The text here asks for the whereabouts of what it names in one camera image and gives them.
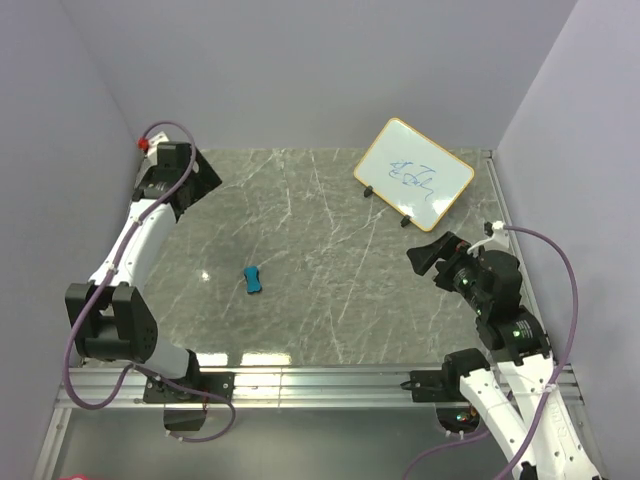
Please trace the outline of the yellow framed whiteboard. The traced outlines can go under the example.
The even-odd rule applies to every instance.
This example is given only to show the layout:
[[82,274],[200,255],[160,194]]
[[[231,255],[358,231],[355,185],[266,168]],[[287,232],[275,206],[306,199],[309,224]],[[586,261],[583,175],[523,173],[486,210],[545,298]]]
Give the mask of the yellow framed whiteboard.
[[469,186],[475,170],[392,118],[356,165],[354,177],[411,224],[430,232]]

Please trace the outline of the blue whiteboard eraser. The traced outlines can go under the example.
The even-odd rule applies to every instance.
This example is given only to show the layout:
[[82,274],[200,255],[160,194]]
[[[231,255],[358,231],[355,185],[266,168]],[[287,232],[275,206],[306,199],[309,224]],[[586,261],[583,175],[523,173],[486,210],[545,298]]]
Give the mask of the blue whiteboard eraser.
[[243,275],[246,282],[246,292],[248,294],[257,294],[263,290],[260,281],[260,272],[257,266],[248,266],[244,269]]

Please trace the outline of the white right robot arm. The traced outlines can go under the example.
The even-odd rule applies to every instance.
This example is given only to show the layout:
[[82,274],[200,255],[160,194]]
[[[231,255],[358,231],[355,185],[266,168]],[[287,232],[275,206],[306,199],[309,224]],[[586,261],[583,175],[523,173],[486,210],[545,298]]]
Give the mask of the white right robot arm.
[[474,244],[446,232],[408,249],[415,274],[435,269],[434,284],[457,293],[476,315],[476,330],[490,353],[450,353],[441,386],[479,414],[507,464],[499,479],[599,479],[579,439],[558,378],[568,356],[555,356],[541,322],[521,303],[519,259],[509,253],[513,225],[485,225]]

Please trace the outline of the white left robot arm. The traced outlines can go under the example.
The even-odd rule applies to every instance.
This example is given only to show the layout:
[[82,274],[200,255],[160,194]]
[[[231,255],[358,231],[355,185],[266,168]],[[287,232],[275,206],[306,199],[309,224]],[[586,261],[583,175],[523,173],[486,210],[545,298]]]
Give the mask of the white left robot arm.
[[186,210],[219,187],[201,152],[164,133],[142,139],[152,165],[135,188],[125,225],[107,259],[88,281],[71,284],[65,305],[73,344],[84,359],[128,361],[190,402],[204,385],[196,354],[163,339],[143,289],[156,256]]

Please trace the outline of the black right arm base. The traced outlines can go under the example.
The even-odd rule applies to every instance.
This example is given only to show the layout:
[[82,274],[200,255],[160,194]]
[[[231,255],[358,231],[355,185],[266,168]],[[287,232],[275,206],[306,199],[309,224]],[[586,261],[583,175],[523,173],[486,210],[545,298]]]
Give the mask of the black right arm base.
[[413,403],[433,403],[437,423],[445,433],[467,435],[480,425],[479,414],[450,386],[441,370],[410,371],[400,388],[410,393]]

